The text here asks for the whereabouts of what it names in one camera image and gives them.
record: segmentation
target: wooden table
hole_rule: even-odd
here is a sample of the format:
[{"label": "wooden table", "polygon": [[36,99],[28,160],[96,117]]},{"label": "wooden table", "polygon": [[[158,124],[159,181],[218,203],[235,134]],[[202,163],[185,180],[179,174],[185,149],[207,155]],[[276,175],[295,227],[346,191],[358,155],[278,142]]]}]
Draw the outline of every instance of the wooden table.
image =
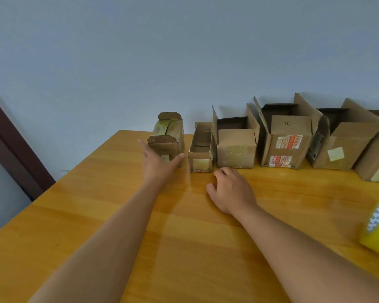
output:
[{"label": "wooden table", "polygon": [[[119,131],[0,230],[0,303],[25,302],[140,186],[148,132]],[[185,136],[185,143],[192,135]],[[354,172],[239,170],[259,204],[379,277],[358,243],[379,183]],[[187,162],[157,199],[122,302],[289,302],[244,229],[208,198],[212,174]]]}]

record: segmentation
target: white door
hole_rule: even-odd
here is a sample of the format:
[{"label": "white door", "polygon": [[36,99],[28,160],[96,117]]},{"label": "white door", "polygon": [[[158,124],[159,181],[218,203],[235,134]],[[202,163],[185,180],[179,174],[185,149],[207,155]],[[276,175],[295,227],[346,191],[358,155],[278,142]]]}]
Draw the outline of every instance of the white door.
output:
[{"label": "white door", "polygon": [[0,164],[0,229],[29,204],[30,199]]}]

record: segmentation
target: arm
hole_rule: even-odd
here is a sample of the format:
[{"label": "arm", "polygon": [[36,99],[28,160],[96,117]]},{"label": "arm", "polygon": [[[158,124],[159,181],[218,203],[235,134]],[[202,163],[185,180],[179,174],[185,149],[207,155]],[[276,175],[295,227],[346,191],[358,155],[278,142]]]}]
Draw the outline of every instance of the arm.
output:
[{"label": "arm", "polygon": [[30,303],[121,301],[156,198],[183,160],[165,162],[143,141],[139,190],[42,285]]},{"label": "arm", "polygon": [[261,209],[252,188],[237,170],[215,172],[212,201],[232,214],[267,259],[294,303],[378,302],[379,280]]}]

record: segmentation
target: brown door frame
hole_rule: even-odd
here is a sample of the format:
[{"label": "brown door frame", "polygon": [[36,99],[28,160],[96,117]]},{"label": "brown door frame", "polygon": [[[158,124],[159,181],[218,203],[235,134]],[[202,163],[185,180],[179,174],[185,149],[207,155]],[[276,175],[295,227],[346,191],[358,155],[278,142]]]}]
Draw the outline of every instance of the brown door frame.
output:
[{"label": "brown door frame", "polygon": [[32,200],[55,180],[0,108],[0,164]]}]

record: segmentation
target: hand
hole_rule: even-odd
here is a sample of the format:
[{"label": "hand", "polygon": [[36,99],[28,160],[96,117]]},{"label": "hand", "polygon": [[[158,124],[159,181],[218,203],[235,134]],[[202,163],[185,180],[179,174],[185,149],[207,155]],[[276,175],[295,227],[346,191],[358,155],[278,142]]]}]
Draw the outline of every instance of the hand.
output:
[{"label": "hand", "polygon": [[139,140],[139,143],[143,148],[144,183],[152,183],[162,189],[171,178],[174,169],[185,158],[185,154],[181,153],[174,157],[171,162],[166,162],[146,142]]},{"label": "hand", "polygon": [[234,216],[243,210],[260,208],[250,184],[237,170],[223,167],[213,174],[217,179],[217,188],[209,183],[207,192],[222,212]]}]

